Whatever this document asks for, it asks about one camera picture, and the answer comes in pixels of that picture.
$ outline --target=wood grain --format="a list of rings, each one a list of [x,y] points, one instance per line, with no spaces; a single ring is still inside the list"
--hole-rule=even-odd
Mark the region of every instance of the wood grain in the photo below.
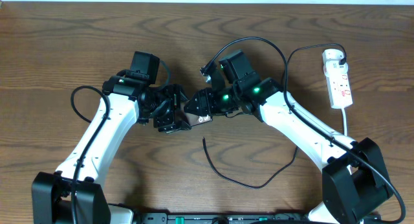
[[[347,5],[184,5],[145,3],[4,3],[0,9],[0,220],[30,223],[30,186],[53,172],[87,124],[69,97],[79,85],[102,82],[131,63],[135,50],[162,58],[172,82],[187,95],[206,87],[199,67],[226,43],[261,36],[288,54],[317,43],[345,46],[354,105],[349,134],[370,137],[382,149],[391,180],[414,221],[414,7]],[[263,78],[279,79],[279,56],[260,42],[240,43]],[[322,50],[300,52],[290,65],[290,90],[305,108],[342,130],[329,107],[321,72]],[[166,79],[160,70],[158,83]],[[98,97],[76,100],[91,117]],[[202,151],[226,175],[261,184],[290,161],[294,145],[252,117],[215,118],[190,132],[158,133],[134,126],[125,137],[105,185],[108,202],[170,212],[310,210],[321,201],[321,176],[302,152],[262,190],[218,178]],[[395,198],[379,208],[399,215]]]

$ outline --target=white power cord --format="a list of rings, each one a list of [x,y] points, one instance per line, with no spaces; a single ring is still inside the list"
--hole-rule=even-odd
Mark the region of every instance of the white power cord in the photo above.
[[[342,122],[343,122],[343,134],[348,136],[348,126],[347,126],[347,115],[345,114],[345,108],[341,108],[342,111]]]

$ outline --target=power outlet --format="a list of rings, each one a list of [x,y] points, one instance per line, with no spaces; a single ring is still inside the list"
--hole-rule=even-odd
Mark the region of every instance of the power outlet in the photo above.
[[[348,79],[348,64],[340,65],[343,52],[337,49],[327,49],[322,54],[323,73],[328,85],[329,101],[334,109],[350,106],[352,101],[351,87]]]

